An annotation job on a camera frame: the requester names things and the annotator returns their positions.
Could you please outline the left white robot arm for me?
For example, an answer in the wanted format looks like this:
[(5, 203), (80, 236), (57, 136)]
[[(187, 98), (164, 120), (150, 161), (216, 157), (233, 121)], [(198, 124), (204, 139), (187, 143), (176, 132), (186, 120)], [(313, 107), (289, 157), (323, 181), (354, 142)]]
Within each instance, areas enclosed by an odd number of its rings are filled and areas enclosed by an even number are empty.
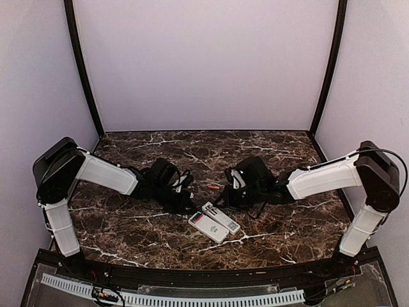
[(48, 231), (66, 259), (65, 268), (77, 279), (90, 274), (81, 252), (70, 214), (72, 193), (80, 184), (107, 189), (138, 201), (154, 201), (170, 214), (187, 215), (195, 210), (189, 185), (190, 170), (181, 172), (159, 157), (151, 166), (138, 169), (115, 164), (64, 137), (43, 153), (32, 166), (36, 201), (42, 209)]

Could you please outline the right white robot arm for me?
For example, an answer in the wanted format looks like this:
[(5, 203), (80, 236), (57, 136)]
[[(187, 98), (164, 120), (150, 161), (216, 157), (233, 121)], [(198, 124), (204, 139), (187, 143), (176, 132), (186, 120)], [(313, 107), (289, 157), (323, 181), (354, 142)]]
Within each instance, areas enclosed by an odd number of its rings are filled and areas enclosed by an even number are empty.
[(296, 168), (277, 177), (262, 158), (248, 157), (225, 170), (228, 184), (213, 204), (248, 210), (257, 203), (287, 205), (315, 194), (363, 187), (366, 200), (341, 237), (339, 253), (326, 264), (326, 272), (338, 278), (350, 268), (350, 257), (360, 252), (397, 208), (406, 189), (408, 175), (400, 175), (390, 159), (392, 154), (371, 141), (363, 141), (357, 150), (343, 157)]

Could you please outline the small white remote control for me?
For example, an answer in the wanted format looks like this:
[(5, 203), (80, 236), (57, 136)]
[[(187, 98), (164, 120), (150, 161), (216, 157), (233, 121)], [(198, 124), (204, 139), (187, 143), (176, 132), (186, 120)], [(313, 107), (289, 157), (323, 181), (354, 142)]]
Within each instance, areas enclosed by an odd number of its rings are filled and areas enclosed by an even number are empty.
[(196, 224), (190, 222), (190, 218), (192, 217), (191, 216), (188, 219), (189, 225), (193, 226), (195, 229), (199, 230), (202, 234), (206, 235), (208, 238), (215, 241), (216, 243), (223, 242), (224, 239), (229, 235), (229, 230), (223, 227), (218, 222), (211, 219), (210, 217), (208, 217), (206, 214), (203, 215), (204, 217)]

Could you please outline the long white remote control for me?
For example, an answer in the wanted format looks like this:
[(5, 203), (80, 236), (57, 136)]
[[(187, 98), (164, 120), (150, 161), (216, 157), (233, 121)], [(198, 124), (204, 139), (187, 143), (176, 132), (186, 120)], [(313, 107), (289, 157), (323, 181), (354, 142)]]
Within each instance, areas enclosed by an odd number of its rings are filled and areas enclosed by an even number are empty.
[(211, 202), (205, 203), (201, 209), (204, 214), (227, 228), (232, 235), (235, 235), (240, 230), (240, 225), (236, 221), (215, 207)]

